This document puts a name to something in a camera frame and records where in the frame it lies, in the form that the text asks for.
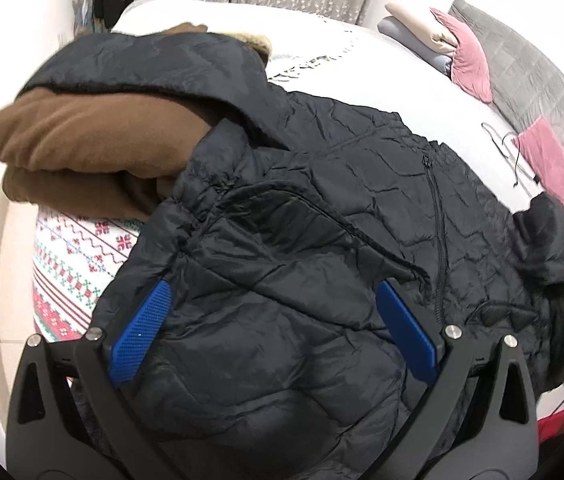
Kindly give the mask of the pink pillow on stack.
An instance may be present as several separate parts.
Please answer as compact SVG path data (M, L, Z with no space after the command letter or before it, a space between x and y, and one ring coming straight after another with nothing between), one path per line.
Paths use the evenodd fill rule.
M490 104L490 70L486 53L476 35L467 24L454 16L434 8L430 12L457 40L450 73L453 84L480 102Z

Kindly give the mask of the patterned knit blanket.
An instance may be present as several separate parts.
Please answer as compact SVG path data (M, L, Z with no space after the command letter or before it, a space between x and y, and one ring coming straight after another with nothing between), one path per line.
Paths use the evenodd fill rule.
M32 260L37 332L51 342L84 334L96 303L128 259L142 226L136 220L38 210Z

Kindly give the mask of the beige folded blanket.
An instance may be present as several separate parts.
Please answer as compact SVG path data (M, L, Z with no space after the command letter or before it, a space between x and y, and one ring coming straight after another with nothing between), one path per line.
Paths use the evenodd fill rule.
M385 9L430 50L438 54L454 55L458 40L446 26L437 21L429 8L388 2Z

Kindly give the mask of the grey quilted headboard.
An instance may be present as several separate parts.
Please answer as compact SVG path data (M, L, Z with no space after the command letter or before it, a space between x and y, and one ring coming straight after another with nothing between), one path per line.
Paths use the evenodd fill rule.
M492 102L517 132L540 115L564 147L564 74L534 44L465 0L454 0L450 14L468 25L486 53Z

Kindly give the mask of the black folded coat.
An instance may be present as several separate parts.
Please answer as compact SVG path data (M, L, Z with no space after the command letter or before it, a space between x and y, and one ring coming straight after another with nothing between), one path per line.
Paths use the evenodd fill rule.
M548 326L550 352L537 396L564 384L564 284L548 286L546 292L550 307L550 326Z

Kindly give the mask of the blue grey folded blanket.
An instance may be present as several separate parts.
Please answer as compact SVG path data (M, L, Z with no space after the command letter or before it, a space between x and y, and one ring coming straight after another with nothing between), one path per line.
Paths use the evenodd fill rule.
M451 76L451 56L434 52L434 50L428 48L426 44L423 44L421 40L417 39L399 20L393 16L383 18L382 21L377 24L377 29L381 34L398 41L399 44L402 44L403 47L406 47L428 65L438 70L438 72L448 77Z

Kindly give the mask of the pink pillow near headboard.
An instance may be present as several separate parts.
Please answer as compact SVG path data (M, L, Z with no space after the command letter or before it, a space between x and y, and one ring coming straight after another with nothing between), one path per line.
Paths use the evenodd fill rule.
M513 140L542 188L564 205L564 147L544 115Z

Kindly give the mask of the black quilted puffer jacket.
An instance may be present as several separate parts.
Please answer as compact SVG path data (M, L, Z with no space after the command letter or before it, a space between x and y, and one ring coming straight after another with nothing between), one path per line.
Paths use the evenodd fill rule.
M512 212L399 115L288 92L242 41L93 35L26 84L207 101L195 146L96 304L162 280L171 306L124 395L188 479L356 479L423 388L376 307L393 278L441 324L520 345L535 394L564 284L564 206Z

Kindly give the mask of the brown folded fleece garment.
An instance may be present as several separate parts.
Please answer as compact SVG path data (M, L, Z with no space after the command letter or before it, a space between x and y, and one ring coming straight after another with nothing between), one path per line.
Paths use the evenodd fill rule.
M0 110L2 190L63 214L146 220L218 122L200 99L37 87Z

